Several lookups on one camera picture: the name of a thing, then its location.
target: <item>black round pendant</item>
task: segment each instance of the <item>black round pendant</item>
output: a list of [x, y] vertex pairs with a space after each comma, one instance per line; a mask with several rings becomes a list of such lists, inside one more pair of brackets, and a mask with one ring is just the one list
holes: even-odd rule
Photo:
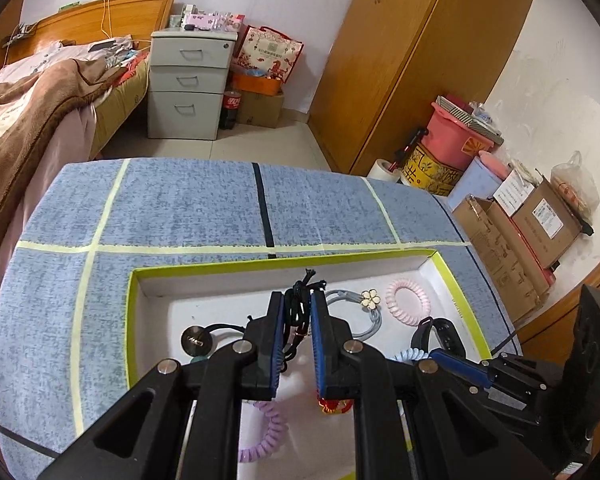
[[182, 349], [192, 357], [203, 357], [211, 352], [214, 340], [201, 326], [190, 326], [180, 338]]

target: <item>tile floor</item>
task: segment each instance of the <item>tile floor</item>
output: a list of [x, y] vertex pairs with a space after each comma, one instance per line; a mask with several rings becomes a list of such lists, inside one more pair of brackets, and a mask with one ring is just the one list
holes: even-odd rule
[[331, 171], [309, 127], [281, 120], [279, 128], [236, 124], [219, 130], [216, 140], [149, 139], [146, 130], [123, 125], [106, 145], [105, 158], [174, 156], [211, 160], [243, 160]]

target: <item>white paper roll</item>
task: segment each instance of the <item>white paper roll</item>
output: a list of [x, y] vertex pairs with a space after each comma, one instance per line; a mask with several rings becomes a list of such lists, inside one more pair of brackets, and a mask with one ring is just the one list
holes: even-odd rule
[[384, 180], [385, 182], [398, 182], [400, 179], [400, 170], [396, 169], [392, 173], [389, 171], [389, 166], [391, 163], [388, 160], [383, 160], [379, 158], [374, 163], [374, 166], [369, 171], [369, 174], [366, 176], [367, 178], [374, 178], [376, 180]]

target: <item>yellow bucket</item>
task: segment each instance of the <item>yellow bucket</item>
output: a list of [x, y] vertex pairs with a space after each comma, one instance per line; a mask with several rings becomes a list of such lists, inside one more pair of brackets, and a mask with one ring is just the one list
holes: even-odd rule
[[464, 171], [438, 161], [427, 148], [418, 143], [402, 168], [402, 180], [435, 195], [447, 196], [463, 173]]

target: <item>wooden headboard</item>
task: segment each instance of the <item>wooden headboard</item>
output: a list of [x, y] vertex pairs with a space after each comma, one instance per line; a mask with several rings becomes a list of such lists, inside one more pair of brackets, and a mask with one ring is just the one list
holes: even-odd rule
[[149, 41], [154, 30], [167, 26], [172, 5], [173, 0], [97, 0], [62, 10], [40, 20], [33, 36], [11, 45], [8, 62], [31, 56], [52, 41], [106, 40], [101, 27], [112, 38], [131, 34], [134, 40]]

